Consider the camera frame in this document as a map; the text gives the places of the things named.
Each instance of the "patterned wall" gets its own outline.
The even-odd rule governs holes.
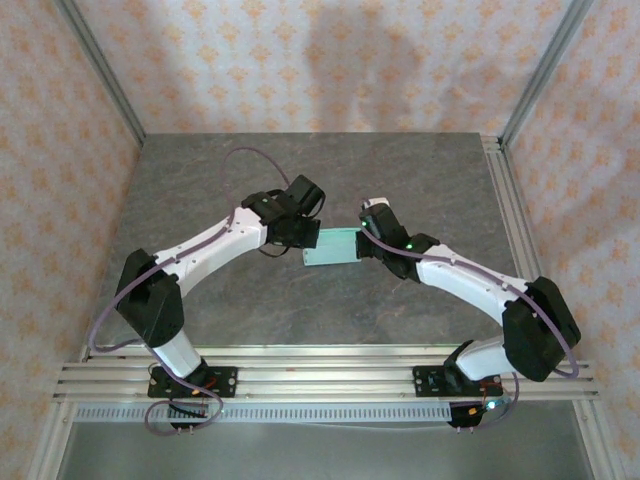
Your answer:
[[[77,356],[138,148],[51,0],[0,2],[0,478]]]
[[[640,9],[596,1],[514,148],[547,273],[640,478]]]
[[[147,131],[499,134],[568,0],[79,0]]]

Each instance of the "gray marble tabletop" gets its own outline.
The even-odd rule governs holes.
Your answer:
[[[469,133],[152,135],[134,173],[98,307],[113,296],[127,255],[171,247],[229,211],[219,166],[237,146],[273,156],[291,179],[302,173],[327,194],[322,226],[358,225],[363,197],[387,197],[410,234],[426,233],[492,269],[515,267],[480,136]],[[280,188],[273,167],[250,152],[230,159],[234,200]],[[249,252],[184,299],[197,345],[454,344],[498,327],[434,288],[401,281],[374,260],[305,267],[299,250],[278,259]],[[117,313],[98,340],[133,335]]]

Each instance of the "gray floor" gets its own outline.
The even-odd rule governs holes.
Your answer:
[[[219,165],[240,145],[264,150],[291,178],[303,173],[323,188],[323,227],[356,226],[361,199],[386,196],[410,233],[435,236],[468,258],[515,273],[479,135],[156,135],[134,175],[100,306],[114,294],[130,252],[171,247],[223,219],[229,207]],[[238,203],[283,186],[253,153],[238,153],[228,178]],[[304,267],[300,251],[279,259],[250,252],[201,282],[184,308],[187,333],[199,345],[460,343],[498,331],[464,302],[402,282],[374,260]],[[132,334],[114,313],[99,341]]]
[[[522,402],[508,421],[473,435],[374,426],[217,424],[166,438],[142,424],[76,424],[59,478],[593,478],[571,402]]]

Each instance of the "green block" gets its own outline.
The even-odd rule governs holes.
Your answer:
[[[316,248],[305,248],[306,267],[359,262],[356,256],[356,232],[359,228],[321,228]]]

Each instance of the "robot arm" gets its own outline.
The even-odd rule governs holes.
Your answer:
[[[202,386],[208,367],[184,332],[182,298],[226,263],[266,243],[315,247],[320,221],[309,214],[324,196],[320,188],[300,175],[285,191],[247,197],[235,209],[226,231],[222,229],[229,219],[155,255],[144,250],[133,252],[125,262],[117,292],[154,266],[167,265],[126,295],[116,307],[118,312],[173,373]],[[214,235],[219,237],[207,241]]]
[[[357,234],[359,258],[377,258],[401,279],[441,288],[502,326],[501,335],[467,341],[445,362],[446,381],[454,392],[465,384],[507,372],[541,382],[558,366],[564,350],[523,296],[535,298],[570,348],[580,340],[580,331],[551,280],[539,277],[527,282],[509,277],[465,259],[433,237],[410,237],[385,199],[367,201],[360,220],[366,232]],[[382,248],[380,243],[399,253]],[[419,258],[408,258],[401,255],[403,252],[419,254]]]

